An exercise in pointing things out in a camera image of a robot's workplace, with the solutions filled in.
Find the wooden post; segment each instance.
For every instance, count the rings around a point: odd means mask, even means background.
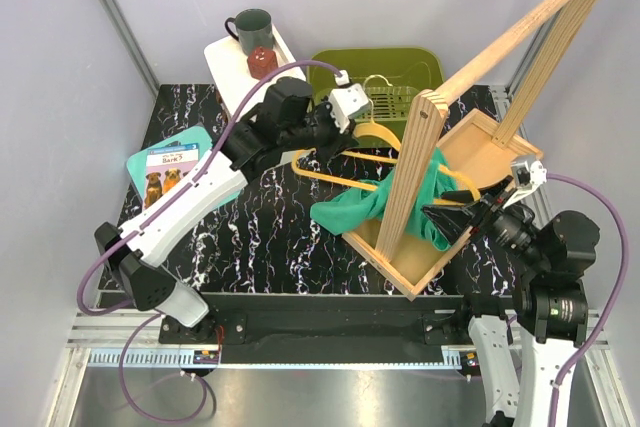
[[[402,150],[376,242],[376,250],[387,261],[393,258],[404,233],[448,115],[449,106],[436,92],[422,91],[411,102]]]
[[[571,0],[558,14],[547,38],[502,119],[493,142],[504,147],[513,138],[596,0]]]
[[[435,92],[421,92],[414,98],[376,243],[375,250],[382,259],[388,262],[393,259],[448,115],[448,106],[569,1],[543,0]]]

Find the gray mug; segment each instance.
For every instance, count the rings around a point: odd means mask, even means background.
[[[236,26],[237,34],[229,26],[232,23]],[[244,10],[235,17],[225,20],[224,28],[231,37],[240,42],[245,55],[249,55],[256,47],[273,49],[273,26],[271,15],[266,10]]]

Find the wooden frame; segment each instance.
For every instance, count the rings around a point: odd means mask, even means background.
[[[382,222],[369,220],[343,236],[410,300],[469,238],[465,233],[448,251],[438,252],[431,243],[405,233],[435,147],[443,151],[453,170],[478,186],[507,175],[510,161],[518,155],[542,157],[539,149],[515,133],[595,1],[542,1],[435,91],[420,92],[413,99]],[[438,140],[448,106],[563,7],[504,120],[498,124],[475,110]]]

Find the green towel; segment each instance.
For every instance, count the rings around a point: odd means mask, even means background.
[[[438,250],[447,250],[449,243],[435,228],[430,220],[420,210],[423,205],[433,204],[433,199],[440,197],[443,192],[457,190],[455,180],[438,171],[440,164],[447,165],[447,161],[436,149],[433,153],[427,174],[425,175],[416,203],[409,215],[407,232],[430,240]],[[340,235],[358,227],[362,222],[377,217],[382,219],[395,169],[382,181],[364,180],[378,189],[370,192],[351,188],[329,202],[318,202],[311,206],[311,218],[333,235]]]

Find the metal floor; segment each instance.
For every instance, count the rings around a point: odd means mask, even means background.
[[[167,369],[128,369],[127,386],[139,405],[154,415],[189,415],[201,389],[188,380],[149,385]],[[481,381],[469,384],[451,371],[256,371],[225,370],[207,377],[217,399],[190,426],[376,426],[480,427],[484,421]],[[90,367],[76,404],[73,427],[158,425],[128,406],[115,368]],[[571,398],[569,427],[605,426],[589,374],[578,369]]]

